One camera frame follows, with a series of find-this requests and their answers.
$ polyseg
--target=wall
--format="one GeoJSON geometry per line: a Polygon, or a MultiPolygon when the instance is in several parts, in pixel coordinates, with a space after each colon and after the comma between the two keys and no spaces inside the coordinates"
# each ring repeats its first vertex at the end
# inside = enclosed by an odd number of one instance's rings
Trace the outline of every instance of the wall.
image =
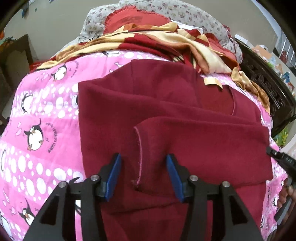
{"type": "MultiPolygon", "coordinates": [[[[264,44],[273,49],[277,36],[262,12],[251,0],[185,0],[198,6],[230,27],[253,45],[264,44]]],[[[91,8],[116,3],[118,0],[36,0],[30,5],[26,19],[19,11],[5,28],[6,36],[19,38],[28,34],[33,57],[48,59],[75,39],[91,8]]]]}

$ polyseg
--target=person's hand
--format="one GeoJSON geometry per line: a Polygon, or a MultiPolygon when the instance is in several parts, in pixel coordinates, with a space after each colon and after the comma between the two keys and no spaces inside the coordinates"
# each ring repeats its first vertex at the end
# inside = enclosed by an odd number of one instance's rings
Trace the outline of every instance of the person's hand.
{"type": "Polygon", "coordinates": [[[281,191],[279,192],[279,199],[277,202],[278,209],[280,209],[283,206],[283,204],[286,202],[288,196],[290,196],[292,198],[293,202],[292,202],[287,214],[285,215],[282,223],[286,222],[286,220],[290,216],[290,214],[293,210],[293,207],[295,206],[295,203],[296,203],[296,189],[293,189],[292,186],[287,187],[287,181],[288,181],[288,179],[286,179],[284,181],[284,186],[282,187],[281,191]]]}

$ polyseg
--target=maroon garment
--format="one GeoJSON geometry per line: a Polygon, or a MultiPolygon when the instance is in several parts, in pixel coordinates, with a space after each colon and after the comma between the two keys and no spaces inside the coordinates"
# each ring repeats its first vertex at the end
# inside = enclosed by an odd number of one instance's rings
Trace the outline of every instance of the maroon garment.
{"type": "MultiPolygon", "coordinates": [[[[216,90],[200,82],[195,69],[184,64],[133,60],[102,79],[78,84],[86,176],[115,152],[123,159],[114,196],[101,205],[110,241],[179,240],[187,205],[175,198],[168,153],[206,182],[229,181],[260,225],[265,181],[273,177],[265,153],[268,129],[257,121],[255,104],[234,90],[207,105],[216,90]],[[199,94],[202,88],[209,96],[199,94]],[[223,99],[225,113],[203,109],[214,109],[223,99]],[[245,111],[238,100],[248,104],[245,111]]],[[[208,238],[211,212],[209,203],[208,238]]]]}

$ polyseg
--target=metal screw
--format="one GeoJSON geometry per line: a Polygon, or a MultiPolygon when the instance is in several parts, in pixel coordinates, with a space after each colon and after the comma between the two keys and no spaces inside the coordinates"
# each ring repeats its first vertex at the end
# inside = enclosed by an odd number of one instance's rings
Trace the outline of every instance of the metal screw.
{"type": "Polygon", "coordinates": [[[191,175],[190,180],[196,182],[198,180],[198,177],[196,175],[191,175]]]}
{"type": "Polygon", "coordinates": [[[97,181],[99,178],[100,177],[97,174],[91,176],[92,181],[97,181]]]}
{"type": "Polygon", "coordinates": [[[222,182],[223,187],[225,188],[229,188],[230,187],[230,183],[227,181],[222,182]]]}
{"type": "Polygon", "coordinates": [[[60,182],[59,187],[64,188],[67,185],[67,182],[60,182]]]}

